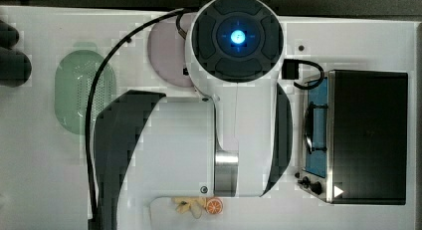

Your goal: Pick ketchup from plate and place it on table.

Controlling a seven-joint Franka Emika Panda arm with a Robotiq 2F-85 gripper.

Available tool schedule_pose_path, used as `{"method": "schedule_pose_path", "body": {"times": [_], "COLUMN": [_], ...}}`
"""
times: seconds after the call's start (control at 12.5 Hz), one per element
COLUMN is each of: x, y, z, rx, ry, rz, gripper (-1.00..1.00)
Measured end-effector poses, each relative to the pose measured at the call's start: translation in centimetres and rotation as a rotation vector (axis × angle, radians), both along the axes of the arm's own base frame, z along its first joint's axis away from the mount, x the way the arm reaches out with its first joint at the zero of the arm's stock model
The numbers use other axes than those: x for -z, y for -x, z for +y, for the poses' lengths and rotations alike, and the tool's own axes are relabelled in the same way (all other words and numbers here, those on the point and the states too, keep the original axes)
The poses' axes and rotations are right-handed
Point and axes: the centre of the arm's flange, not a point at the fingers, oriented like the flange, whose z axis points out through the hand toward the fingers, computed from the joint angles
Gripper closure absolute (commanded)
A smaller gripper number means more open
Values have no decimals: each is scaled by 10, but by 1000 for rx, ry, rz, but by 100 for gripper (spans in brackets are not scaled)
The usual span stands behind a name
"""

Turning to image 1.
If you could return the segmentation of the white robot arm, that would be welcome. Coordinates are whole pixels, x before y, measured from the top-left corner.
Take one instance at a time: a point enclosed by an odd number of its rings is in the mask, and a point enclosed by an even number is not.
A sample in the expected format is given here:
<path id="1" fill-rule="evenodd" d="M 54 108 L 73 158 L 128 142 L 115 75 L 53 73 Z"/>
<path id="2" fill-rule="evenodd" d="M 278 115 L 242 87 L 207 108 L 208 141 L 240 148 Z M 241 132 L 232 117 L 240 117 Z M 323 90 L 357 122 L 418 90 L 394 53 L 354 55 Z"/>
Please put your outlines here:
<path id="1" fill-rule="evenodd" d="M 185 38 L 186 92 L 130 90 L 97 117 L 102 197 L 260 197 L 290 161 L 282 25 L 259 0 L 212 0 Z"/>

